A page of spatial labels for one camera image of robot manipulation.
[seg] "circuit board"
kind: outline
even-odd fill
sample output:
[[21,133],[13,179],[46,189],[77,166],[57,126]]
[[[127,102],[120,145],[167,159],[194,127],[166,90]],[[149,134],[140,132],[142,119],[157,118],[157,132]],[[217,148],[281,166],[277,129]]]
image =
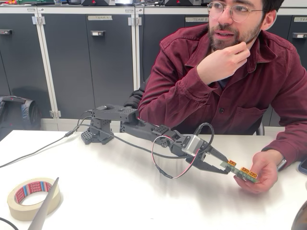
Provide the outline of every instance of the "circuit board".
[[257,174],[250,172],[248,169],[246,168],[241,168],[241,170],[237,169],[236,163],[234,163],[233,161],[229,161],[229,162],[222,162],[221,166],[224,167],[227,171],[232,171],[238,178],[241,178],[243,180],[249,180],[252,181],[254,183],[258,182],[257,178]]

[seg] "label on cabinet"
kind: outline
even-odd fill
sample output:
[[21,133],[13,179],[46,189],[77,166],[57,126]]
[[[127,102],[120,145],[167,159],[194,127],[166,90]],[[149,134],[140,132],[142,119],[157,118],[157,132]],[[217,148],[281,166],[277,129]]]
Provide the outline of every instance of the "label on cabinet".
[[88,16],[89,21],[100,21],[100,20],[113,20],[111,15],[90,15]]
[[307,23],[307,17],[295,17],[294,22],[295,23]]
[[209,21],[209,17],[186,18],[187,23],[207,23],[208,21]]

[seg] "man's left hand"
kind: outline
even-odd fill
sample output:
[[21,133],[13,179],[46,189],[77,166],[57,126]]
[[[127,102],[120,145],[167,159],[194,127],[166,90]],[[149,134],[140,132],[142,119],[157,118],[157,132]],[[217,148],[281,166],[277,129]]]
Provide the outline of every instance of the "man's left hand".
[[253,157],[253,165],[251,172],[258,175],[257,183],[251,181],[244,181],[234,176],[236,182],[243,189],[259,194],[269,191],[277,182],[277,165],[283,160],[280,152],[270,149],[265,152],[258,152]]

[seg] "maroon button-up shirt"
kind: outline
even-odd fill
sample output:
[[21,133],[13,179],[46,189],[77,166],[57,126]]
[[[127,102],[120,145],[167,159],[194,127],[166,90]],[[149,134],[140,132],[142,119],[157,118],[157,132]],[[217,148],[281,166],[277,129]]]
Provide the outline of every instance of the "maroon button-up shirt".
[[265,149],[279,151],[287,165],[307,156],[307,72],[295,47],[262,31],[247,63],[222,89],[218,82],[204,84],[196,70],[210,46],[207,33],[208,26],[200,25],[161,41],[140,118],[180,133],[193,133],[208,122],[215,134],[251,135],[271,104],[285,132]]

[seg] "table surface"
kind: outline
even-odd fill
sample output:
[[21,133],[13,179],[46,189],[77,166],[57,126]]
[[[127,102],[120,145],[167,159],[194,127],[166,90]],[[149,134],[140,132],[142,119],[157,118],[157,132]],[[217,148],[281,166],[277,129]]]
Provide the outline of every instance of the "table surface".
[[[59,139],[65,132],[13,131],[0,142],[0,165]],[[151,149],[151,142],[128,134],[117,136]],[[210,136],[202,136],[209,141]],[[253,154],[272,141],[267,136],[219,136],[212,145],[238,167],[250,167]],[[154,151],[169,154],[160,146]],[[184,160],[156,157],[175,176],[188,165]],[[208,156],[207,161],[220,161]],[[279,173],[279,180],[265,194],[244,192],[233,174],[200,171],[194,167],[183,177],[170,180],[154,166],[151,155],[119,140],[106,145],[85,145],[80,133],[45,151],[0,169],[0,217],[27,230],[30,222],[13,219],[7,196],[18,184],[37,177],[56,179],[62,201],[47,216],[44,230],[84,229],[183,229],[268,230],[292,226],[307,199],[307,176],[298,162]],[[0,223],[0,229],[11,230]]]

